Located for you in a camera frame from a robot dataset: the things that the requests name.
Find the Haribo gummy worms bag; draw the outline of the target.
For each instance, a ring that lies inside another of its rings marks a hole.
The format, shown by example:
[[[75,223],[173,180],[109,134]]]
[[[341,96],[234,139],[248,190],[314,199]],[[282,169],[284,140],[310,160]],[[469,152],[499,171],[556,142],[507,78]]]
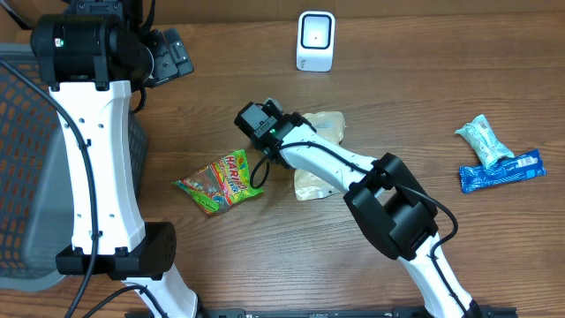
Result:
[[[173,185],[188,193],[208,215],[217,216],[263,193],[252,188],[251,172],[243,149],[235,150]]]

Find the blue snack bar wrapper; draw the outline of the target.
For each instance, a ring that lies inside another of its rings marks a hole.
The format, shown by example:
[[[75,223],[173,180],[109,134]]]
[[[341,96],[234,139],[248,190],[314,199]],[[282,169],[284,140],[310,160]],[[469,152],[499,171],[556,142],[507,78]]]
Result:
[[[538,149],[515,158],[501,160],[489,169],[482,165],[461,166],[459,177],[462,193],[472,193],[502,184],[525,181],[546,175],[546,168]]]

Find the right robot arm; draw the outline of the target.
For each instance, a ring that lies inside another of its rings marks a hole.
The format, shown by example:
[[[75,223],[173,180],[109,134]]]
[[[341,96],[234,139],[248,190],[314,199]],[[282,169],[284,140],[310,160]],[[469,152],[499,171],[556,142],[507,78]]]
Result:
[[[312,173],[343,194],[367,241],[404,265],[432,317],[480,317],[476,300],[459,284],[441,250],[458,230],[441,236],[434,218],[446,207],[431,198],[397,156],[359,155],[319,136],[297,112],[278,102],[249,102],[235,125],[263,153],[260,164],[279,163]]]

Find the light teal snack packet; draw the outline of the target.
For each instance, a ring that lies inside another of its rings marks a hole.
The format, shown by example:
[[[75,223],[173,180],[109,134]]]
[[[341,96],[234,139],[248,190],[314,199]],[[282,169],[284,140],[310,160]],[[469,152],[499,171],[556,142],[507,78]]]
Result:
[[[514,158],[514,153],[500,142],[493,132],[486,116],[480,114],[470,123],[455,131],[473,149],[486,169],[490,169],[501,159]]]

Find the beige paper pouch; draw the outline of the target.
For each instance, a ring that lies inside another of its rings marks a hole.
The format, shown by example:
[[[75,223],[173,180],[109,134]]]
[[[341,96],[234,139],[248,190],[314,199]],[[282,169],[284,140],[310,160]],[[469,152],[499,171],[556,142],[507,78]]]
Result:
[[[346,128],[344,115],[340,111],[322,111],[303,115],[324,140],[339,145]],[[298,201],[324,199],[339,191],[329,183],[305,170],[296,170],[294,189]]]

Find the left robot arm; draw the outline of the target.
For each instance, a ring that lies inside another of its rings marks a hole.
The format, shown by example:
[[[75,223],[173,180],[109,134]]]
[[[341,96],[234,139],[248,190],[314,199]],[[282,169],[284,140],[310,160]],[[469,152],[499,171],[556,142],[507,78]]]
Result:
[[[139,212],[128,132],[134,92],[193,68],[177,32],[153,29],[154,12],[142,6],[73,1],[66,12],[41,16],[31,35],[72,184],[72,241],[56,268],[84,280],[117,280],[155,317],[194,317],[200,303],[175,266],[174,226],[146,222]]]

